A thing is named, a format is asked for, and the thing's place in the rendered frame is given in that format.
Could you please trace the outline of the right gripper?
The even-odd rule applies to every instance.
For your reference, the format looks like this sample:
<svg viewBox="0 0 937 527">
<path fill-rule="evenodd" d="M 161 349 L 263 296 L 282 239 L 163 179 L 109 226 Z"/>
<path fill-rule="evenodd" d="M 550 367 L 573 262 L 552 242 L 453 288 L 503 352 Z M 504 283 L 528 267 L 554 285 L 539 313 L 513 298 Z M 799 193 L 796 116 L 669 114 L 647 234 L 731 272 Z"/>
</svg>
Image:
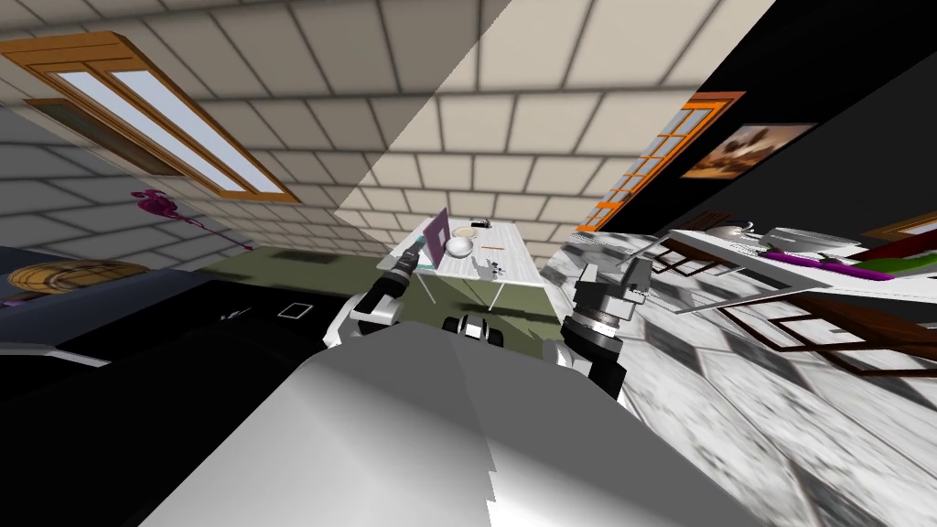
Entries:
<svg viewBox="0 0 937 527">
<path fill-rule="evenodd" d="M 575 284 L 574 310 L 587 317 L 631 319 L 640 297 L 649 293 L 652 262 L 647 259 L 630 260 L 621 285 L 596 282 L 598 266 L 587 263 Z"/>
</svg>

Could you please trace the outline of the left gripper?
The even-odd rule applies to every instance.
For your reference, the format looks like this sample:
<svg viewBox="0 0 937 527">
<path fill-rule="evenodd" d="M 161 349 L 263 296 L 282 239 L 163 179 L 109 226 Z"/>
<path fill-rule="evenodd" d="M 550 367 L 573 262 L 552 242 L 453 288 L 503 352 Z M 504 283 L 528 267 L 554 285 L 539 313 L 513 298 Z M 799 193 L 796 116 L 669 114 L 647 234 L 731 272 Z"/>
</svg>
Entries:
<svg viewBox="0 0 937 527">
<path fill-rule="evenodd" d="M 424 242 L 414 242 L 411 247 L 405 249 L 394 264 L 394 271 L 407 278 L 411 276 L 419 265 L 420 254 L 424 246 Z"/>
</svg>

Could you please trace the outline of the purple book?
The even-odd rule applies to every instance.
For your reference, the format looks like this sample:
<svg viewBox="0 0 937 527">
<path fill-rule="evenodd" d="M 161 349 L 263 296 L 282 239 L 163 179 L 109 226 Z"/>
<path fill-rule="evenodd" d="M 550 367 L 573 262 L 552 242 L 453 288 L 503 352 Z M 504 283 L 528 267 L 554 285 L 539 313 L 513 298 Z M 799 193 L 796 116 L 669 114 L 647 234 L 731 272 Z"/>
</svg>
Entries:
<svg viewBox="0 0 937 527">
<path fill-rule="evenodd" d="M 445 254 L 450 231 L 448 230 L 448 210 L 443 208 L 423 229 L 425 241 L 424 253 L 429 259 L 429 266 L 437 268 Z"/>
</svg>

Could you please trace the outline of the white table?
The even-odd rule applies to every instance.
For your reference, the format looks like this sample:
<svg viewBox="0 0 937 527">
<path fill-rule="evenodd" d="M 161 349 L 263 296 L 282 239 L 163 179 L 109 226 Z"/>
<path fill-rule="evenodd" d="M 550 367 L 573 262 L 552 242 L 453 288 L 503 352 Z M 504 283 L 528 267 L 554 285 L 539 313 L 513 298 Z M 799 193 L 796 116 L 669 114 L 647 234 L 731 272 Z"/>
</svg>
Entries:
<svg viewBox="0 0 937 527">
<path fill-rule="evenodd" d="M 492 310 L 506 285 L 541 287 L 543 279 L 530 255 L 517 227 L 509 222 L 493 222 L 489 229 L 479 229 L 479 234 L 472 239 L 474 250 L 466 258 L 444 256 L 441 264 L 434 269 L 419 267 L 416 274 L 423 279 L 426 275 L 463 280 L 492 282 L 498 287 L 497 292 L 487 307 Z M 478 251 L 478 246 L 504 247 L 504 252 Z M 490 274 L 490 262 L 498 263 L 505 275 L 494 278 Z"/>
</svg>

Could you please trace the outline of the orange framed window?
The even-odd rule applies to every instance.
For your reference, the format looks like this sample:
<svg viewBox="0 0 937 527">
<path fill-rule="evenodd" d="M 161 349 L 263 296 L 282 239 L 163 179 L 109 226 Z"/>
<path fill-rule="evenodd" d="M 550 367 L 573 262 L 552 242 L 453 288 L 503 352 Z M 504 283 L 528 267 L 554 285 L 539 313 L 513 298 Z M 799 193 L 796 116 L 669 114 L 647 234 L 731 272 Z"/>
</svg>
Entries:
<svg viewBox="0 0 937 527">
<path fill-rule="evenodd" d="M 744 95 L 743 91 L 695 93 L 645 151 L 638 155 L 637 160 L 621 178 L 609 188 L 576 229 L 594 232 L 606 226 L 617 212 Z"/>
</svg>

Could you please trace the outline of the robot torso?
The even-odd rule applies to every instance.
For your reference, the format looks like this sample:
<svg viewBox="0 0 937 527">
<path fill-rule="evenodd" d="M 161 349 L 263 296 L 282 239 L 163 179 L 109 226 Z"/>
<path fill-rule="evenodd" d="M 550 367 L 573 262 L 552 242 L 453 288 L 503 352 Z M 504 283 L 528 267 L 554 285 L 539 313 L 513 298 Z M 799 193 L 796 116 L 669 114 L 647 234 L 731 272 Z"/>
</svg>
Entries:
<svg viewBox="0 0 937 527">
<path fill-rule="evenodd" d="M 405 322 L 305 362 L 140 527 L 760 527 L 583 374 Z"/>
</svg>

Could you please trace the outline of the brown shelf with white top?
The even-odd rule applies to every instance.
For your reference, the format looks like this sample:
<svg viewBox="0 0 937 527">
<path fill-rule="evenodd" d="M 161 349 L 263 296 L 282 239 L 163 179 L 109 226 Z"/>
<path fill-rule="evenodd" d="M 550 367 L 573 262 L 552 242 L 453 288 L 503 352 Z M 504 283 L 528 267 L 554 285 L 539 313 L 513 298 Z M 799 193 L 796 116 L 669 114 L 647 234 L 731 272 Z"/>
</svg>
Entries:
<svg viewBox="0 0 937 527">
<path fill-rule="evenodd" d="M 688 313 L 717 310 L 740 328 L 751 327 L 730 312 L 731 307 L 746 306 L 783 300 L 802 310 L 797 317 L 779 317 L 771 324 L 796 339 L 790 352 L 809 351 L 826 362 L 860 377 L 937 378 L 937 330 L 922 328 L 906 319 L 879 313 L 864 307 L 841 305 L 823 295 L 885 298 L 904 302 L 937 304 L 937 280 L 897 279 L 874 281 L 853 274 L 837 274 L 822 267 L 798 266 L 790 262 L 788 254 L 756 256 L 743 250 L 738 243 L 720 239 L 700 231 L 670 230 L 652 243 L 659 247 L 674 241 L 702 254 L 704 261 L 736 264 L 752 273 L 781 282 L 782 287 L 767 293 L 744 296 L 686 309 Z M 823 319 L 857 338 L 855 342 L 818 344 L 787 328 L 791 321 Z M 932 362 L 926 369 L 867 370 L 856 366 L 843 356 L 845 351 L 891 350 L 916 359 Z"/>
</svg>

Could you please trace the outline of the brown framed window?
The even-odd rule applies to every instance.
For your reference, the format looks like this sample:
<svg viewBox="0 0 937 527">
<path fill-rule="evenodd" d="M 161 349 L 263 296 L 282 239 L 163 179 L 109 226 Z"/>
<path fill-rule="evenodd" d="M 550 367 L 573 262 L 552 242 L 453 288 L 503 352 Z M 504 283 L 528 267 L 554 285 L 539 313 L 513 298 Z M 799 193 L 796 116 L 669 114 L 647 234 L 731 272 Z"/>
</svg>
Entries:
<svg viewBox="0 0 937 527">
<path fill-rule="evenodd" d="M 122 35 L 100 31 L 5 40 L 0 55 L 224 199 L 298 201 Z"/>
</svg>

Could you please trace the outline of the round woven tan basket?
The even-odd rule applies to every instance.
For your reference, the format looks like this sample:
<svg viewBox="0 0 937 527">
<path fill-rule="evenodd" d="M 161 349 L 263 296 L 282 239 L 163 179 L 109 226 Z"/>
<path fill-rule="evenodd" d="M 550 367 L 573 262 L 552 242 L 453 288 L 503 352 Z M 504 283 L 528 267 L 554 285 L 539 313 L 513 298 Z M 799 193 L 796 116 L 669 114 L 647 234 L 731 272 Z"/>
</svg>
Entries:
<svg viewBox="0 0 937 527">
<path fill-rule="evenodd" d="M 34 263 L 18 268 L 7 276 L 7 281 L 24 291 L 60 295 L 150 271 L 150 268 L 137 263 L 69 260 Z"/>
</svg>

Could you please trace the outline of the brown picture on wall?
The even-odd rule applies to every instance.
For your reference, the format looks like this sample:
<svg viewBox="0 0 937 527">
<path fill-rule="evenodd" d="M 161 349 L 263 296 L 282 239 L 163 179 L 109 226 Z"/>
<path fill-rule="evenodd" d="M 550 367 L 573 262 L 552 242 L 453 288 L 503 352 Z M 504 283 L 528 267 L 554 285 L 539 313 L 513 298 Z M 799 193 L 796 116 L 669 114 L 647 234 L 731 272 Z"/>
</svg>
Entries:
<svg viewBox="0 0 937 527">
<path fill-rule="evenodd" d="M 688 179 L 735 179 L 809 133 L 816 124 L 745 124 L 682 175 Z"/>
</svg>

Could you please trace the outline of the pink flamingo wall decoration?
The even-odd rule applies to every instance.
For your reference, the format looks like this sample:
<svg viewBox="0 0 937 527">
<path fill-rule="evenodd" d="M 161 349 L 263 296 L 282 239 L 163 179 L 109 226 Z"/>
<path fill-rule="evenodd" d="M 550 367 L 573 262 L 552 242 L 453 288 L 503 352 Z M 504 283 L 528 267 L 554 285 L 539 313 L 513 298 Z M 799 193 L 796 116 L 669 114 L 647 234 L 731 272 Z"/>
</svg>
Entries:
<svg viewBox="0 0 937 527">
<path fill-rule="evenodd" d="M 202 222 L 194 220 L 188 216 L 184 216 L 178 212 L 178 204 L 175 203 L 165 192 L 153 188 L 149 188 L 143 191 L 134 191 L 131 192 L 131 196 L 137 199 L 137 206 L 141 210 L 144 210 L 152 215 L 158 217 L 167 218 L 170 220 L 179 220 L 183 221 L 188 225 L 196 226 L 203 231 L 209 232 L 214 235 L 218 235 L 229 242 L 234 243 L 244 249 L 245 251 L 254 250 L 251 246 L 245 245 L 243 242 L 237 242 L 233 238 L 220 233 L 219 231 L 212 230 L 206 227 Z"/>
</svg>

